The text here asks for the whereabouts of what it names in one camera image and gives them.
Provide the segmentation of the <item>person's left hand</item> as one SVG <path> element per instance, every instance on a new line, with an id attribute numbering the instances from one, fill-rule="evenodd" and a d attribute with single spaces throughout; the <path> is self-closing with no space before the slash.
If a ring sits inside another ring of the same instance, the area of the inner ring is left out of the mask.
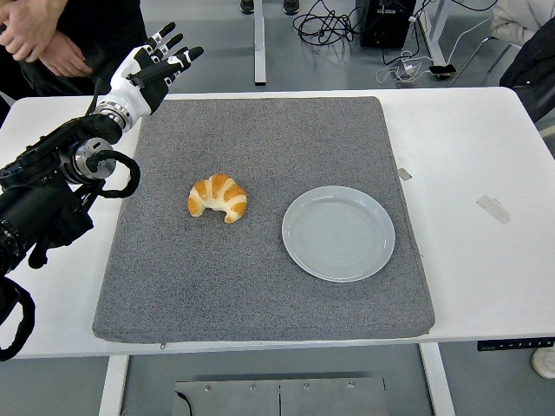
<path id="1" fill-rule="evenodd" d="M 1 8 L 1 45 L 15 61 L 34 62 L 56 31 L 60 11 L 48 1 L 13 1 Z"/>

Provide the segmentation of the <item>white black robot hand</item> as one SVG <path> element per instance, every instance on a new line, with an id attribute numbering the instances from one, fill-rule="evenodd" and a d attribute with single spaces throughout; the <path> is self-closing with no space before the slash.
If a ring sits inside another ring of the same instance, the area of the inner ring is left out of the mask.
<path id="1" fill-rule="evenodd" d="M 131 50 L 115 70 L 110 91 L 99 99 L 97 114 L 118 119 L 129 129 L 158 109 L 169 87 L 204 53 L 201 47 L 187 46 L 173 53 L 171 49 L 183 40 L 175 28 L 176 23 L 170 22 Z"/>

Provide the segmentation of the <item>person's right hand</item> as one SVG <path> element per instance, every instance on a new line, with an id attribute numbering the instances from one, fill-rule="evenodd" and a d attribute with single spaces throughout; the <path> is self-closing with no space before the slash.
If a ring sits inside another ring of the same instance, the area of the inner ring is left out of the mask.
<path id="1" fill-rule="evenodd" d="M 92 74 L 81 49 L 58 30 L 39 55 L 39 60 L 56 76 L 72 78 Z"/>

